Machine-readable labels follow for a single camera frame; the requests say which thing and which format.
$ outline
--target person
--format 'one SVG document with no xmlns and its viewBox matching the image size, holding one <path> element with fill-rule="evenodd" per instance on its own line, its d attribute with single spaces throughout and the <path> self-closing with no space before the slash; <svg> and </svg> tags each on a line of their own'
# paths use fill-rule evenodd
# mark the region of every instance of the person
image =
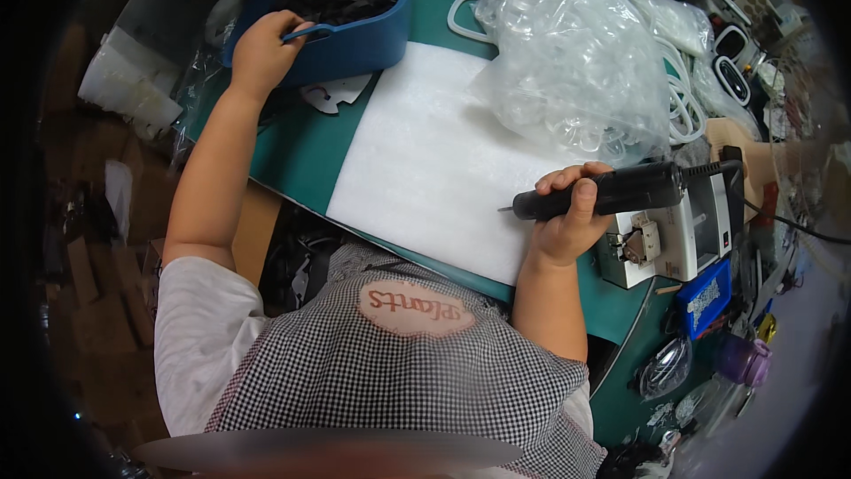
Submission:
<svg viewBox="0 0 851 479">
<path fill-rule="evenodd" d="M 594 214 L 597 187 L 587 177 L 611 167 L 567 167 L 536 184 L 546 195 L 577 182 L 569 212 L 535 224 L 510 322 L 483 294 L 366 242 L 344 244 L 317 296 L 274 319 L 235 272 L 231 244 L 258 117 L 304 45 L 281 35 L 310 25 L 282 11 L 242 35 L 230 86 L 180 179 L 154 344 L 170 434 L 444 431 L 523 449 L 484 476 L 594 476 L 606 452 L 592 440 L 576 260 L 610 222 Z"/>
</svg>

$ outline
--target black cable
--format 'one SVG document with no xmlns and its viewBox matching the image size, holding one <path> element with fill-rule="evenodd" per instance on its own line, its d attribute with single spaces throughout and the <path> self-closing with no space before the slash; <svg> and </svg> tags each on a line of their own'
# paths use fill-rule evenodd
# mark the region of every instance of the black cable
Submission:
<svg viewBox="0 0 851 479">
<path fill-rule="evenodd" d="M 736 198 L 738 198 L 740 201 L 742 201 L 742 203 L 744 203 L 745 206 L 747 206 L 750 209 L 753 209 L 754 211 L 756 211 L 757 213 L 759 213 L 763 217 L 768 217 L 768 218 L 773 218 L 774 220 L 779 220 L 780 222 L 787 224 L 787 225 L 791 226 L 792 228 L 795 228 L 796 230 L 801 230 L 802 232 L 809 234 L 809 235 L 813 236 L 814 238 L 818 238 L 818 239 L 821 239 L 823 241 L 828 241 L 828 242 L 835 242 L 836 244 L 851 244 L 851 239 L 842 239 L 842 238 L 834 238 L 834 237 L 831 237 L 831 236 L 825 236 L 823 233 L 819 233 L 818 231 L 811 230 L 811 229 L 807 228 L 806 226 L 799 225 L 797 222 L 790 220 L 789 218 L 780 217 L 778 215 L 770 214 L 766 211 L 763 211 L 762 209 L 760 209 L 757 206 L 753 205 L 752 203 L 748 202 L 748 200 L 745 198 L 744 194 L 739 193 L 739 190 L 737 190 L 734 186 L 736 180 L 738 178 L 740 178 L 741 175 L 742 175 L 741 166 L 740 166 L 741 163 L 739 162 L 739 160 L 729 160 L 729 161 L 733 161 L 733 162 L 738 163 L 738 166 L 735 169 L 736 172 L 733 175 L 733 178 L 730 179 L 730 190 L 733 191 L 733 194 L 736 196 Z"/>
</svg>

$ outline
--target pink label patch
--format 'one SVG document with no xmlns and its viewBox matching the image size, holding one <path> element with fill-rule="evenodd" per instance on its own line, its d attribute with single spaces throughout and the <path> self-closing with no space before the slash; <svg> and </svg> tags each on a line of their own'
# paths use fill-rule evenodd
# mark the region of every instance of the pink label patch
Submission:
<svg viewBox="0 0 851 479">
<path fill-rule="evenodd" d="M 372 282 L 361 288 L 361 314 L 396 335 L 445 336 L 476 318 L 457 298 L 408 282 Z"/>
</svg>

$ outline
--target forearm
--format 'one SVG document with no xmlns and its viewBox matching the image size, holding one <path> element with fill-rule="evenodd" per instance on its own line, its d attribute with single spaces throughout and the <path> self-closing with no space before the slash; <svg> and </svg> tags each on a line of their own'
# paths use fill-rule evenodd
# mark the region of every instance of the forearm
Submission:
<svg viewBox="0 0 851 479">
<path fill-rule="evenodd" d="M 198 255 L 235 269 L 237 232 L 263 101 L 232 86 L 219 98 L 177 186 L 164 263 Z"/>
<path fill-rule="evenodd" d="M 576 263 L 556 266 L 530 252 L 517 278 L 511 324 L 557 356 L 585 362 L 588 338 Z"/>
</svg>

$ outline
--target hand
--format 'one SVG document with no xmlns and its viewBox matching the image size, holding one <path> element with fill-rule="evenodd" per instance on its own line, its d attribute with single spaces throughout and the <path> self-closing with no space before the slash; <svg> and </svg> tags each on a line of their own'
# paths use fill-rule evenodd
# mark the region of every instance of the hand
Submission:
<svg viewBox="0 0 851 479">
<path fill-rule="evenodd" d="M 282 36 L 313 25 L 289 10 L 271 12 L 255 21 L 233 49 L 230 87 L 263 104 L 292 67 L 306 39 L 299 36 L 283 43 Z"/>
<path fill-rule="evenodd" d="M 547 265 L 568 266 L 602 237 L 612 221 L 611 215 L 601 217 L 594 213 L 597 202 L 597 184 L 588 176 L 600 175 L 613 170 L 600 162 L 572 165 L 561 171 L 549 173 L 541 178 L 535 189 L 539 195 L 548 195 L 552 190 L 562 190 L 576 180 L 570 209 L 566 215 L 539 220 L 532 231 L 529 256 L 542 260 Z"/>
</svg>

